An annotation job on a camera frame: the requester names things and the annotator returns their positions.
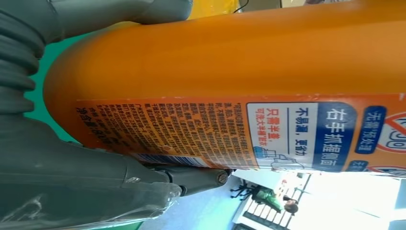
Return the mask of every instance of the metal screw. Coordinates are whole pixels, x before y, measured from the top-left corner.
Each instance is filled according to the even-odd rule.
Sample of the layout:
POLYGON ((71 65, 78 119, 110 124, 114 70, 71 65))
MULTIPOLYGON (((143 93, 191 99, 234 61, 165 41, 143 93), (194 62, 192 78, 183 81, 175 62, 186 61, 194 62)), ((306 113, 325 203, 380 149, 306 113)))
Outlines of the metal screw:
POLYGON ((225 184, 227 182, 227 179, 228 179, 228 175, 225 172, 221 173, 220 175, 217 176, 217 181, 222 184, 225 184))

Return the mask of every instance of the orange bottle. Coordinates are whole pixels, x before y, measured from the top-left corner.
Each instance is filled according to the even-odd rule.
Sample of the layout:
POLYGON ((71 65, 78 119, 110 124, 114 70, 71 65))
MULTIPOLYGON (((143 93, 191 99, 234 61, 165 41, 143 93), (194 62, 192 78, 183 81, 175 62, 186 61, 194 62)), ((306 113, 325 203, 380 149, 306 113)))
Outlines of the orange bottle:
POLYGON ((84 145, 143 161, 406 173, 406 1, 119 28, 45 82, 84 145))

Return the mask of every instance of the bottle label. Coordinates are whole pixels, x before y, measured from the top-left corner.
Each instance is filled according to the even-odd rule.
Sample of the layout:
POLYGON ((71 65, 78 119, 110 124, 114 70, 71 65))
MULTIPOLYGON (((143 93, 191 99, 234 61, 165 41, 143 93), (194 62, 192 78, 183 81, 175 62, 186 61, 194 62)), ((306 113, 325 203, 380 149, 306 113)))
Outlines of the bottle label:
POLYGON ((147 162, 406 174, 403 93, 81 100, 76 110, 106 148, 147 162))

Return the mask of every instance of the blue barcode strip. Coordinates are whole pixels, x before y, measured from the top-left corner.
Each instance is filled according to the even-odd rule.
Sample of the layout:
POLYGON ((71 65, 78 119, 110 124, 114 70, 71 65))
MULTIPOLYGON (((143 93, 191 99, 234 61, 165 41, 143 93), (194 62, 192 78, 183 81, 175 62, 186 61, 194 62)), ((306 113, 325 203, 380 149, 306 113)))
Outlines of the blue barcode strip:
POLYGON ((138 154, 138 157, 143 161, 151 163, 173 163, 197 167, 208 167, 208 165, 202 159, 196 157, 179 157, 179 156, 164 156, 151 154, 138 154))

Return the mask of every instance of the yellow object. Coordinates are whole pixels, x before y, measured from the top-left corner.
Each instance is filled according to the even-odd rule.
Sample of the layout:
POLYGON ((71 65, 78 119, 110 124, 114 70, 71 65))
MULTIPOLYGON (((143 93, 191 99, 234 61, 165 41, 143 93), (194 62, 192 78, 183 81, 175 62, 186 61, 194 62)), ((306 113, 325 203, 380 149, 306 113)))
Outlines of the yellow object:
POLYGON ((45 103, 84 145, 144 161, 403 175, 405 12, 359 0, 120 28, 64 53, 45 103))
POLYGON ((238 0, 194 0, 189 19, 230 14, 237 8, 238 0))

